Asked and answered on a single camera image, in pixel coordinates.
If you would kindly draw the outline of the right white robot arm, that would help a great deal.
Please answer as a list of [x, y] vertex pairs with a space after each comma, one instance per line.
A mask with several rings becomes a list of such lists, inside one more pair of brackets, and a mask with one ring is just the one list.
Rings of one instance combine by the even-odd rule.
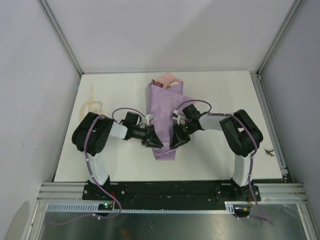
[[194, 104], [183, 108], [182, 113], [179, 115], [178, 110], [173, 111], [172, 117], [176, 122], [172, 126], [170, 148], [174, 150], [187, 144], [191, 140], [190, 135], [197, 131], [223, 132], [234, 153], [234, 171], [230, 183], [220, 183], [214, 187], [215, 198], [220, 202], [255, 200], [252, 185], [253, 158], [264, 137], [248, 113], [243, 109], [234, 113], [201, 113]]

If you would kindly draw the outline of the pink wrapping paper sheet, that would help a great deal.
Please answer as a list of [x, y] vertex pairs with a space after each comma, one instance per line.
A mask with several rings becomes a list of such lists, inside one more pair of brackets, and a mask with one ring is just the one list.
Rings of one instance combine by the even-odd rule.
[[[180, 84], [167, 88], [167, 85], [173, 80], [180, 82]], [[154, 115], [154, 119], [150, 123], [154, 125], [155, 132], [163, 143], [163, 147], [153, 148], [152, 152], [158, 161], [173, 161], [176, 156], [176, 150], [170, 148], [174, 124], [173, 111], [185, 101], [191, 101], [192, 98], [183, 94], [184, 82], [170, 73], [162, 75], [155, 81], [163, 83], [163, 88], [148, 85], [147, 113]]]

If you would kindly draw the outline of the light pink rose stem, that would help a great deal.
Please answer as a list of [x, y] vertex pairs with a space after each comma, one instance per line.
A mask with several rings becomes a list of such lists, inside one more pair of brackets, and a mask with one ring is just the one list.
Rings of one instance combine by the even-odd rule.
[[175, 86], [175, 85], [178, 85], [178, 84], [180, 84], [179, 81], [173, 80], [173, 81], [171, 81], [171, 82], [167, 85], [166, 88], [169, 89], [169, 88], [171, 88], [171, 87], [173, 87], [173, 86]]

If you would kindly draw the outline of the dark pink rose stem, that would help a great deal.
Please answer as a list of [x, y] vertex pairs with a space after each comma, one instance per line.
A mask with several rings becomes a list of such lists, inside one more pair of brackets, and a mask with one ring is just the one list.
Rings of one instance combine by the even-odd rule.
[[164, 86], [163, 83], [161, 83], [160, 81], [156, 81], [154, 79], [151, 80], [150, 85], [154, 85], [154, 86], [157, 86], [157, 87], [160, 87], [160, 88], [163, 88], [163, 86]]

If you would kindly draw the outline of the cream ribbon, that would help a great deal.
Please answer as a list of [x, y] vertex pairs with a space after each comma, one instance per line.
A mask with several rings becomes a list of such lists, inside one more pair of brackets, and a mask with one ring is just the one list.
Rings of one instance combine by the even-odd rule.
[[94, 90], [94, 84], [91, 83], [89, 85], [89, 96], [88, 100], [81, 106], [79, 111], [79, 121], [81, 122], [86, 114], [88, 112], [93, 112], [95, 114], [101, 114], [102, 113], [102, 102], [97, 101], [94, 99], [95, 97], [95, 90]]

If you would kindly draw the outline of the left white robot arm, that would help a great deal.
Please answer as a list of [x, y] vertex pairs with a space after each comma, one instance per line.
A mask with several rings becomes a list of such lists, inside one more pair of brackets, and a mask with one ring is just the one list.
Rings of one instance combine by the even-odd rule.
[[89, 112], [72, 134], [71, 141], [77, 150], [84, 153], [89, 180], [95, 184], [93, 194], [100, 200], [110, 196], [111, 188], [105, 184], [109, 178], [105, 162], [98, 157], [105, 148], [109, 137], [121, 140], [138, 139], [148, 148], [161, 149], [164, 145], [152, 124], [142, 123], [142, 117], [127, 112], [119, 123], [116, 120], [94, 112]]

